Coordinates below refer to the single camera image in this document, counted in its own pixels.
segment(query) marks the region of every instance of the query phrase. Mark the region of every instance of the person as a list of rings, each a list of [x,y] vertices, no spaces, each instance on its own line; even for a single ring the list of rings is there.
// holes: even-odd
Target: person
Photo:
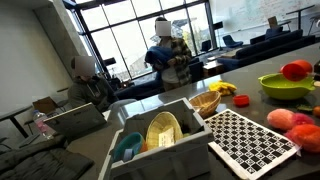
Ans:
[[[75,70],[75,58],[71,60],[71,68]],[[76,76],[68,90],[68,101],[72,108],[92,103],[97,110],[118,112],[119,108],[136,102],[135,99],[118,100],[105,78],[93,76]]]
[[[155,28],[157,28],[157,21],[167,21],[167,19],[158,17]],[[182,38],[172,37],[171,34],[160,36],[160,39],[157,46],[172,50],[172,58],[167,61],[169,67],[160,71],[165,91],[190,84],[191,75],[188,64],[192,56],[186,42]]]

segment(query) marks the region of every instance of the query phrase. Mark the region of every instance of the ceiling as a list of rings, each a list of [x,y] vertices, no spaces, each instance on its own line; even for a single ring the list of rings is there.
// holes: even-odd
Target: ceiling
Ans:
[[[36,9],[38,7],[51,3],[49,0],[0,0],[8,4],[17,5],[28,9]]]

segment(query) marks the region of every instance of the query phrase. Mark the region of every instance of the large window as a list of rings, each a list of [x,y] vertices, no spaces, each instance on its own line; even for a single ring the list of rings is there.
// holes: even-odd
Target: large window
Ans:
[[[97,64],[114,58],[116,63],[106,66],[105,70],[123,81],[152,71],[144,58],[148,48],[159,41],[155,35],[158,16],[172,22],[172,35],[183,38],[193,56],[200,53],[203,41],[211,39],[205,11],[208,1],[126,0],[108,5],[103,1],[88,1],[75,1],[81,4],[78,6],[81,9],[75,9],[79,17],[76,21],[83,27],[77,31],[84,31],[80,38],[88,54],[96,55],[100,61]]]

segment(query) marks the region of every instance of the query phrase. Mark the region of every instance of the blue couch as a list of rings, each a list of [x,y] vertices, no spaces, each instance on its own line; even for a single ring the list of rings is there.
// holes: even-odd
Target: blue couch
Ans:
[[[199,58],[194,58],[189,63],[192,82],[199,81],[203,78],[203,62]],[[133,85],[131,87],[115,92],[115,95],[121,99],[136,99],[141,100],[150,96],[154,96],[164,92],[161,74],[157,73],[154,80],[143,84]]]
[[[233,58],[217,58],[217,61],[228,72],[315,43],[315,36],[302,34],[302,30],[284,33],[242,48]]]

